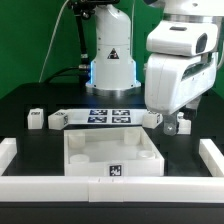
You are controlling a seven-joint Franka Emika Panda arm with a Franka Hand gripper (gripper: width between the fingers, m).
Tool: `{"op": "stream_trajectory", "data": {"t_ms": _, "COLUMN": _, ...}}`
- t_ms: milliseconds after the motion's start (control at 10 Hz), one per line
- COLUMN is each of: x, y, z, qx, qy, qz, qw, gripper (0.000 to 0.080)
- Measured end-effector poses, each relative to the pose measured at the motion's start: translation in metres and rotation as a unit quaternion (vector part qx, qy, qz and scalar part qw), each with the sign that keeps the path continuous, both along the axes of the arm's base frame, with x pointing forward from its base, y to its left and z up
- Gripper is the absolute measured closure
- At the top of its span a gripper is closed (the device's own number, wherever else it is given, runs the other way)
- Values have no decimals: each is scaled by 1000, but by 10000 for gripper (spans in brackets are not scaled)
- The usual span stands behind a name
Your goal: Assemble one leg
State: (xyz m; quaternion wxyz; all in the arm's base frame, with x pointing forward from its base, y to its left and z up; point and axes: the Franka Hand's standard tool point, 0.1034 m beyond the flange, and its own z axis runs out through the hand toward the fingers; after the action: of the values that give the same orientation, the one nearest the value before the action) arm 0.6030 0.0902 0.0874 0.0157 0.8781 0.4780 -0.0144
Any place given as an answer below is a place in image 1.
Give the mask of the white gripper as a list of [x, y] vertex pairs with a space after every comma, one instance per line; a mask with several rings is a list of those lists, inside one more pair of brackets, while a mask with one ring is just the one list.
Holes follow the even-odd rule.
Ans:
[[218, 27], [211, 23], [161, 21], [148, 35], [145, 104], [164, 114], [166, 135], [177, 133], [177, 115], [172, 113], [213, 86], [217, 39]]

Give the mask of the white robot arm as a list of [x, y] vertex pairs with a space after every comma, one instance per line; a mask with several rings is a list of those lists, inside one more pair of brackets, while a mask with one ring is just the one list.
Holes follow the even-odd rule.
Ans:
[[[163, 18], [146, 40], [145, 104], [163, 116], [164, 133], [178, 132], [177, 114], [196, 111], [221, 66], [218, 42], [224, 19], [222, 0], [143, 0], [161, 8]], [[86, 87], [101, 95], [139, 85], [130, 54], [130, 20], [110, 3], [96, 5], [97, 54]]]

